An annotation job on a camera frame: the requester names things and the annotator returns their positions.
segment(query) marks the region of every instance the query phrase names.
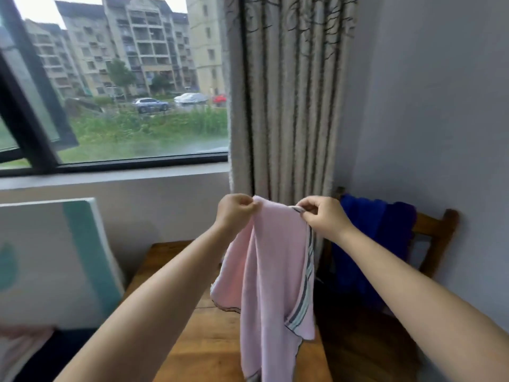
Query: window sill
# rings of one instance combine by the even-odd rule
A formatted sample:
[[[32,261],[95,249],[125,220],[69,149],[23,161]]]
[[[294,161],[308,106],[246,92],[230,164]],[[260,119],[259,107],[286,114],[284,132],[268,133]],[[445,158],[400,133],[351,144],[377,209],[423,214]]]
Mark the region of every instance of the window sill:
[[[45,176],[4,177],[0,178],[0,190],[163,177],[193,176],[211,173],[227,173],[229,170],[230,166],[228,162],[219,162],[186,166],[152,167],[138,170],[121,170],[94,173],[67,173]]]

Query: wooden table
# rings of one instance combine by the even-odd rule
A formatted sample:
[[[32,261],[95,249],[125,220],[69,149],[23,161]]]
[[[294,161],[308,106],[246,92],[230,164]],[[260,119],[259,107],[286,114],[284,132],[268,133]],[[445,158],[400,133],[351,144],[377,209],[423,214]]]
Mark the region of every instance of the wooden table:
[[[190,241],[154,244],[127,288],[124,299],[168,263]],[[240,315],[214,306],[207,289],[154,381],[244,381],[240,368]],[[295,382],[331,382],[318,328],[297,355]]]

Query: teal leaf shape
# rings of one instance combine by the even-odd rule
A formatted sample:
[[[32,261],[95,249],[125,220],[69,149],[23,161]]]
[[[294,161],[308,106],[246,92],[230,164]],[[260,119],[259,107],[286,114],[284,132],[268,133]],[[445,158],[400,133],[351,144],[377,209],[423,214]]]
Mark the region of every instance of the teal leaf shape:
[[[18,262],[16,250],[10,243],[5,243],[0,249],[0,291],[11,288],[18,277]]]

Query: forearm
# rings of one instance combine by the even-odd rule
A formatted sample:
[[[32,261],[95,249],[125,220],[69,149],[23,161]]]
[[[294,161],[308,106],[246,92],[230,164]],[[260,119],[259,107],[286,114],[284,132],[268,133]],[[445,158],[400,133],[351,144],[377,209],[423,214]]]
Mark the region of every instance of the forearm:
[[[132,293],[56,382],[151,381],[234,236],[213,226]]]
[[[356,229],[336,241],[424,353],[454,381],[505,381],[509,336],[486,315]]]

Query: curtain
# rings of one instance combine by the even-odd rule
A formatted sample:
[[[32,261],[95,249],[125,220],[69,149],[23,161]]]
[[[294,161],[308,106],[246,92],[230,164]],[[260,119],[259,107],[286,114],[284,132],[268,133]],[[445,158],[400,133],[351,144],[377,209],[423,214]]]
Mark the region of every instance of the curtain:
[[[231,189],[330,195],[357,0],[218,0]]]

